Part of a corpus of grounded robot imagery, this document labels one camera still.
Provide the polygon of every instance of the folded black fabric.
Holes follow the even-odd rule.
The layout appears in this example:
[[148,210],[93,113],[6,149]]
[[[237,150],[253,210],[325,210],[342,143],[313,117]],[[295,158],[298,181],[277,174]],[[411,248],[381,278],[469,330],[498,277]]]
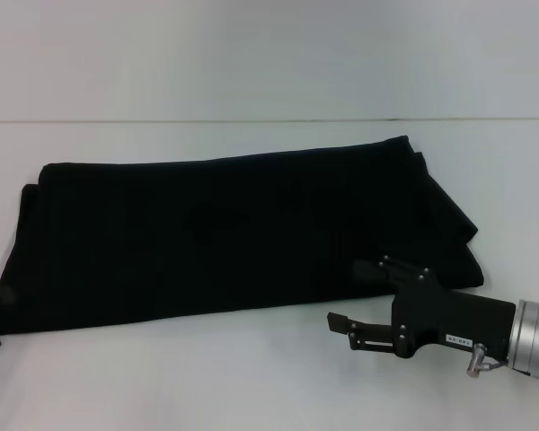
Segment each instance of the folded black fabric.
[[22,193],[0,334],[386,295],[390,254],[479,286],[475,226],[406,136],[144,165],[53,164]]

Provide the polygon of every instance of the black cloth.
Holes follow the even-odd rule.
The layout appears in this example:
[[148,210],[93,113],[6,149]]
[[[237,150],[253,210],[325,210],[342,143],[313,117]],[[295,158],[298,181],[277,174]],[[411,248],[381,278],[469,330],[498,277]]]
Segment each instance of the black cloth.
[[0,334],[387,295],[356,260],[479,286],[476,227],[408,138],[139,165],[51,164],[23,189]]

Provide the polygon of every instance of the metal cylinder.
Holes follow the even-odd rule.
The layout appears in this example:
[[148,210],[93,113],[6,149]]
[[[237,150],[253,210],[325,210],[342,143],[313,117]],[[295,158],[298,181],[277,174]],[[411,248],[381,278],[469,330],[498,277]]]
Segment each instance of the metal cylinder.
[[539,303],[519,302],[511,331],[508,366],[539,379]]
[[467,368],[467,375],[469,375],[473,379],[479,377],[483,359],[485,359],[486,353],[487,349],[483,344],[476,344],[475,346],[473,346],[473,356],[471,358],[471,362],[469,363],[469,367]]

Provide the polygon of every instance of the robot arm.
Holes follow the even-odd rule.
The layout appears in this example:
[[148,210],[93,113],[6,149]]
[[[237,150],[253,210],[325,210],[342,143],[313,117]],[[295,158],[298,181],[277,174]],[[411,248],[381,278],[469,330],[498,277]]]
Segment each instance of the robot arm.
[[[513,303],[444,289],[430,268],[415,268],[387,256],[360,262],[362,275],[397,289],[391,325],[328,314],[330,330],[349,336],[352,350],[412,357],[427,344],[471,352],[467,373],[478,377],[504,365],[539,379],[539,303]],[[496,364],[483,362],[488,356]]]

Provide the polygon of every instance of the white surface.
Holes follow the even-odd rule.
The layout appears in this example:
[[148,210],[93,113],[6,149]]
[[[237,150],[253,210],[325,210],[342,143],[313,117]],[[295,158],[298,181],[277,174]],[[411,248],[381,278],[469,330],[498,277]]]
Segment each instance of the white surface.
[[0,0],[0,120],[539,117],[539,0]]
[[[0,125],[0,266],[22,185],[44,163],[204,159],[401,134],[481,229],[478,293],[539,301],[539,121]],[[533,379],[501,369],[475,381],[463,352],[425,347],[405,361],[352,352],[328,331],[329,311],[387,323],[390,304],[2,337],[0,431],[539,429]]]

